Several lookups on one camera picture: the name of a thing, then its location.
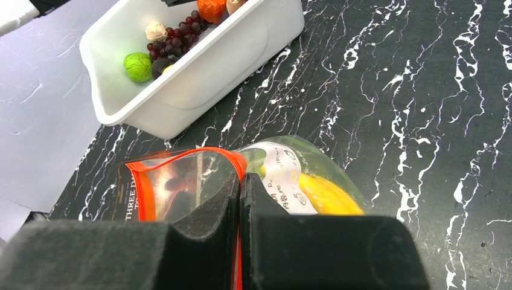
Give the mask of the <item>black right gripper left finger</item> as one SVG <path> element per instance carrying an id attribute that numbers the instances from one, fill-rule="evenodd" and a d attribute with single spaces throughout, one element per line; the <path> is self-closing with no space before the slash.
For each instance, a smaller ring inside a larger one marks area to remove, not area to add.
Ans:
<path id="1" fill-rule="evenodd" d="M 176 222 L 32 222 L 1 255 L 2 289 L 233 289 L 240 180 Z"/>

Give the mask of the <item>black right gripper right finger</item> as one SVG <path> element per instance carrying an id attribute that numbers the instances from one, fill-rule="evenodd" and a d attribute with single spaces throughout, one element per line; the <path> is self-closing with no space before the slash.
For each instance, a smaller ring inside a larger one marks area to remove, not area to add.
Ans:
<path id="1" fill-rule="evenodd" d="M 241 289 L 429 289 L 393 217 L 291 215 L 248 173 L 240 194 Z"/>

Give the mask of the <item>yellow banana bunch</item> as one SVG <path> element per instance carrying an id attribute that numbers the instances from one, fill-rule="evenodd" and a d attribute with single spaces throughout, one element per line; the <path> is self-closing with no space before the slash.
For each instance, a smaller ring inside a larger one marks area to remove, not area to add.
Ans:
<path id="1" fill-rule="evenodd" d="M 343 189 L 317 175 L 302 173 L 299 187 L 319 214 L 362 216 L 363 209 Z"/>

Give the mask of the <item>clear zip top bag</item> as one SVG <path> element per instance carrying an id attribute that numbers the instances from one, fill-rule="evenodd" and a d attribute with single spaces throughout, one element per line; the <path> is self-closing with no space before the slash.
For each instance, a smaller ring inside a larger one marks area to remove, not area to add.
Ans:
<path id="1" fill-rule="evenodd" d="M 367 203 L 347 176 L 347 174 L 326 154 L 307 140 L 296 135 L 271 137 L 256 143 L 249 144 L 236 150 L 226 150 L 218 147 L 198 147 L 196 149 L 183 149 L 185 152 L 158 166 L 146 169 L 137 169 L 134 163 L 129 164 L 132 175 L 136 172 L 148 172 L 162 167 L 187 155 L 208 152 L 215 153 L 220 160 L 214 164 L 219 171 L 216 176 L 222 183 L 232 174 L 240 180 L 238 196 L 238 224 L 235 248 L 235 279 L 234 288 L 240 288 L 241 264 L 241 235 L 240 235 L 240 194 L 242 183 L 248 173 L 257 174 L 267 194 L 291 215 L 329 215 L 319 214 L 306 194 L 299 187 L 299 177 L 302 173 L 321 176 L 341 189 L 345 190 L 363 209 L 364 215 L 368 213 Z M 153 198 L 151 187 L 145 181 L 136 181 L 139 199 L 139 216 L 147 213 L 148 220 L 142 222 L 167 222 L 155 219 L 155 203 L 143 203 L 145 198 Z"/>

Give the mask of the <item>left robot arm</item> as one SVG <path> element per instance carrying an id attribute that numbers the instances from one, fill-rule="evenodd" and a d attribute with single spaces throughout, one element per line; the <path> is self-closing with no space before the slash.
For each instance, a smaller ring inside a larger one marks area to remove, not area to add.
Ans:
<path id="1" fill-rule="evenodd" d="M 1 36 L 46 16 L 69 0 L 1 0 Z"/>

